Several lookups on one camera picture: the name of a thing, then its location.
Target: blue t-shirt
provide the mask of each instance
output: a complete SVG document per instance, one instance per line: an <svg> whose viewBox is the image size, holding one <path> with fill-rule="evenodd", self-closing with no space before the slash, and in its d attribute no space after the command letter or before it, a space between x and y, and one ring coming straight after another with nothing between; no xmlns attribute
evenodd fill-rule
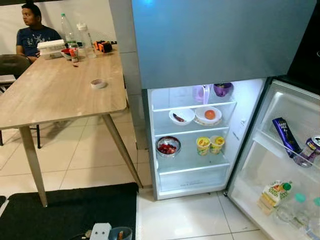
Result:
<svg viewBox="0 0 320 240"><path fill-rule="evenodd" d="M20 29L16 35L16 45L24 48L27 57L36 57L38 43L61 39L56 30L43 26L39 30L30 27Z"/></svg>

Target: black rug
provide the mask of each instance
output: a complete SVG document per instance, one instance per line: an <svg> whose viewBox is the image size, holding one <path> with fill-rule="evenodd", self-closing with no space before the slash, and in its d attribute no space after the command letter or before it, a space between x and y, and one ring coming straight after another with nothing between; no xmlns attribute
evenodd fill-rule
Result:
<svg viewBox="0 0 320 240"><path fill-rule="evenodd" d="M0 217L0 239L69 240L95 223L110 223L131 228L134 240L138 190L136 183L126 183L48 191L48 207L37 192L14 194Z"/></svg>
<svg viewBox="0 0 320 240"><path fill-rule="evenodd" d="M5 196L0 196L0 207L2 206L2 204L4 204L6 201L6 197Z"/></svg>

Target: orange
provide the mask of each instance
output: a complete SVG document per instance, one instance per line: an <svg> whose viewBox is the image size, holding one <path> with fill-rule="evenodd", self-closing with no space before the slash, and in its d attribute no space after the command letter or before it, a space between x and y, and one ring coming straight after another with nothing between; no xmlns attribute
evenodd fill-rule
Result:
<svg viewBox="0 0 320 240"><path fill-rule="evenodd" d="M215 111L208 110L208 111L205 111L204 116L206 119L212 120L216 117L216 114L215 114Z"/></svg>

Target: yellow cup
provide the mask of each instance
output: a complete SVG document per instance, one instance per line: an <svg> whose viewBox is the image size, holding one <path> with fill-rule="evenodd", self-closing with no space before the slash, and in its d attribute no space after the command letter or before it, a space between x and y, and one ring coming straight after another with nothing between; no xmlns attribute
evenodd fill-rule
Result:
<svg viewBox="0 0 320 240"><path fill-rule="evenodd" d="M210 139L206 136L200 136L196 139L196 151L200 156L208 154L210 148Z"/></svg>
<svg viewBox="0 0 320 240"><path fill-rule="evenodd" d="M225 139L222 136L210 137L210 153L219 154L224 144Z"/></svg>

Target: purple bowl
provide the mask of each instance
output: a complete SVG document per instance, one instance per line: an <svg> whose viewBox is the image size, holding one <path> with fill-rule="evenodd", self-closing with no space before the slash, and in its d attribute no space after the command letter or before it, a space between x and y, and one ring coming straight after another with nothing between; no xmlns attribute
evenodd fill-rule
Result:
<svg viewBox="0 0 320 240"><path fill-rule="evenodd" d="M231 82L214 84L213 90L218 97L224 97L232 89L233 85Z"/></svg>

